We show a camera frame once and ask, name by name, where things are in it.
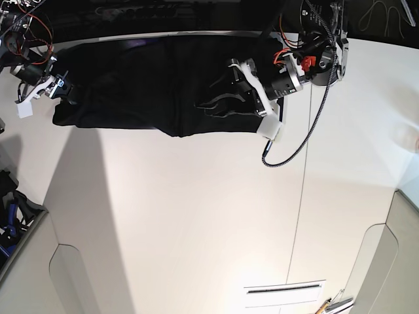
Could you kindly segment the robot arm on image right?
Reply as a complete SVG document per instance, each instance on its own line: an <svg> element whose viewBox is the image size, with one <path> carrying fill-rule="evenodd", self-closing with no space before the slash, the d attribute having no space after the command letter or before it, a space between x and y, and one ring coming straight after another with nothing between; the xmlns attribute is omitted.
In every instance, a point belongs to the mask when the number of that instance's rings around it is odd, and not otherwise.
<svg viewBox="0 0 419 314"><path fill-rule="evenodd" d="M257 54L230 59L196 107L209 116L232 114L270 116L279 100L302 90L305 84L329 89L346 71L349 42L345 1L302 1L297 39L282 28L284 44L272 59Z"/></svg>

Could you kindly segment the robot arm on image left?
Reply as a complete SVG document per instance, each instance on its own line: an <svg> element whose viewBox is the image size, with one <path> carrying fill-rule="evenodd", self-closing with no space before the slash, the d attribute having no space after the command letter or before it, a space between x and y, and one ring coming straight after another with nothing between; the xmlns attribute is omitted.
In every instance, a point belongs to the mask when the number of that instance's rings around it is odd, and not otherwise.
<svg viewBox="0 0 419 314"><path fill-rule="evenodd" d="M64 44L250 29L248 1L2 1L1 68L20 80L17 104L46 96L74 104L81 84Z"/></svg>

